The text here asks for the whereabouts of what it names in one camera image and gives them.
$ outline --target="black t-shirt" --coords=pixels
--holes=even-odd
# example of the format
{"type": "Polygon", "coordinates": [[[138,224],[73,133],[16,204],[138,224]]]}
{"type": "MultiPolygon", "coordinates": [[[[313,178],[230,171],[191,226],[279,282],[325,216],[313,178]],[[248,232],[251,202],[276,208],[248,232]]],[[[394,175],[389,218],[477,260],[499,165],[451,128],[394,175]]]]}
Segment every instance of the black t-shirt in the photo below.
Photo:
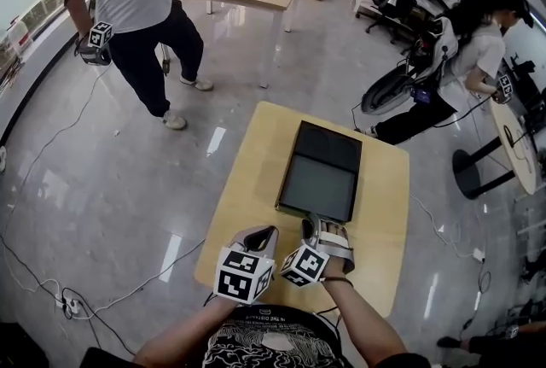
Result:
{"type": "MultiPolygon", "coordinates": [[[[82,368],[136,366],[98,349],[90,349],[82,368]]],[[[260,368],[320,368],[351,366],[335,333],[319,317],[291,307],[258,305],[237,307],[206,347],[192,355],[188,366],[260,368]]],[[[418,354],[398,354],[377,368],[430,368],[418,354]]]]}

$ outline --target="person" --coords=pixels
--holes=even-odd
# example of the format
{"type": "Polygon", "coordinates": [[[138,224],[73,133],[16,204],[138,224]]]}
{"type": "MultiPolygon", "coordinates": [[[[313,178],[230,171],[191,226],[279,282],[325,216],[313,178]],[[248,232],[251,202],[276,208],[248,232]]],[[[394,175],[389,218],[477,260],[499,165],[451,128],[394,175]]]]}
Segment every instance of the person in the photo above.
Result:
{"type": "Polygon", "coordinates": [[[529,261],[526,258],[525,270],[521,274],[520,278],[523,282],[529,283],[535,274],[540,271],[546,270],[546,249],[538,256],[538,259],[534,262],[529,261]]]}
{"type": "Polygon", "coordinates": [[[438,340],[437,345],[480,354],[480,368],[538,368],[544,366],[546,321],[514,325],[501,335],[475,336],[465,341],[445,336],[438,340]]]}
{"type": "MultiPolygon", "coordinates": [[[[340,235],[331,227],[329,232],[340,235]]],[[[344,259],[330,256],[322,272],[327,280],[322,284],[368,366],[430,368],[427,359],[408,353],[393,327],[352,287],[343,272],[344,264],[344,259]]],[[[317,315],[265,304],[238,307],[236,301],[222,297],[146,342],[133,363],[146,368],[184,364],[223,368],[350,366],[332,328],[317,315]]]]}
{"type": "MultiPolygon", "coordinates": [[[[85,0],[66,0],[80,39],[87,42],[93,20],[85,0]]],[[[182,130],[184,118],[171,110],[165,78],[154,49],[170,46],[182,65],[180,81],[198,91],[210,91],[210,81],[197,78],[203,40],[177,0],[96,0],[96,21],[113,26],[108,45],[114,64],[148,111],[170,129],[182,130]]]]}
{"type": "Polygon", "coordinates": [[[483,82],[495,78],[504,57],[502,31],[523,19],[533,25],[526,0],[459,0],[443,14],[459,39],[457,54],[445,66],[439,89],[430,103],[417,102],[408,112],[370,127],[364,134],[392,145],[468,109],[467,91],[502,98],[502,92],[483,82]]]}

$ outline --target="cap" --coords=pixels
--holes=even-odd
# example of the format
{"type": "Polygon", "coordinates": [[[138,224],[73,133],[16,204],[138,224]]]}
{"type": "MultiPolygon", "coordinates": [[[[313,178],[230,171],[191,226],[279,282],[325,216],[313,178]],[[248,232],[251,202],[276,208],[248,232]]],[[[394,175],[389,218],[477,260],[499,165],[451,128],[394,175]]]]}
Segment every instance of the cap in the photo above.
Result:
{"type": "Polygon", "coordinates": [[[523,19],[523,21],[531,28],[534,25],[534,20],[531,17],[531,11],[529,10],[529,3],[527,0],[498,0],[502,3],[505,9],[511,9],[515,11],[517,17],[523,19]]]}

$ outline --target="glossy floor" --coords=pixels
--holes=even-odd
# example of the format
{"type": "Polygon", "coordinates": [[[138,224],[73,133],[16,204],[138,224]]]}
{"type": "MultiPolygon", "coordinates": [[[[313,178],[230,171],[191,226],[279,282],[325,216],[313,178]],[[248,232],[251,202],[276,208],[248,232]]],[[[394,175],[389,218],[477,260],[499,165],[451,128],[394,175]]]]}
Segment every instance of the glossy floor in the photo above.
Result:
{"type": "MultiPolygon", "coordinates": [[[[352,127],[351,108],[401,58],[403,46],[390,45],[382,28],[364,32],[370,21],[354,18],[350,0],[300,0],[293,32],[283,33],[277,45],[273,80],[264,91],[258,88],[257,69],[270,14],[217,5],[206,15],[205,4],[196,0],[184,0],[184,7],[206,42],[200,75],[216,84],[211,93],[181,85],[173,57],[168,97],[189,121],[188,130],[169,131],[151,117],[112,66],[96,83],[81,120],[45,149],[21,190],[40,149],[78,118],[104,71],[85,66],[69,51],[39,87],[8,142],[0,218],[5,222],[17,202],[6,235],[10,246],[38,278],[56,278],[95,308],[126,295],[205,236],[258,101],[352,127]]],[[[543,194],[514,205],[520,190],[512,180],[471,202],[456,187],[454,150],[472,152],[494,136],[487,110],[478,108],[474,118],[475,123],[469,116],[401,145],[410,155],[411,194],[430,210],[445,239],[460,242],[457,251],[445,245],[419,203],[410,200],[404,264],[389,320],[411,351],[454,367],[472,358],[439,351],[435,342],[457,336],[473,316],[480,271],[476,260],[457,252],[485,249],[485,270],[491,272],[491,287],[465,336],[485,333],[512,305],[543,295],[538,279],[518,285],[522,257],[540,248],[538,234],[516,235],[543,219],[538,210],[525,211],[543,194]]],[[[361,127],[376,121],[357,114],[361,127]]],[[[502,151],[494,157],[479,164],[485,179],[505,171],[502,151]]],[[[161,280],[102,312],[129,348],[138,349],[202,305],[209,289],[193,279],[197,257],[195,251],[161,280]]],[[[36,287],[9,254],[7,260],[23,286],[36,287]]],[[[56,293],[55,283],[47,287],[56,293]]],[[[3,260],[0,319],[21,323],[55,367],[78,366],[85,349],[95,345],[88,324],[67,321],[43,291],[22,290],[3,260]]],[[[108,329],[96,321],[95,326],[104,348],[128,358],[108,329]]],[[[346,351],[362,366],[348,344],[346,351]]]]}

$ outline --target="round table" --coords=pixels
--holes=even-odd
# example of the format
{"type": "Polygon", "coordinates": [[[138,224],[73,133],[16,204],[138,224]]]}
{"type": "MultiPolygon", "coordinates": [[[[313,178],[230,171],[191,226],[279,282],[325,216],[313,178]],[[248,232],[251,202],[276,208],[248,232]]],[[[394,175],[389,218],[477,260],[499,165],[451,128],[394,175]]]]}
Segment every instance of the round table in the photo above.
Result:
{"type": "Polygon", "coordinates": [[[517,177],[525,192],[532,195],[537,190],[537,162],[531,139],[525,135],[514,112],[507,104],[497,104],[491,99],[489,105],[498,136],[471,155],[462,149],[453,154],[452,166],[457,186],[465,197],[473,200],[517,177]],[[512,170],[487,184],[482,184],[476,162],[501,146],[506,151],[512,170]]]}

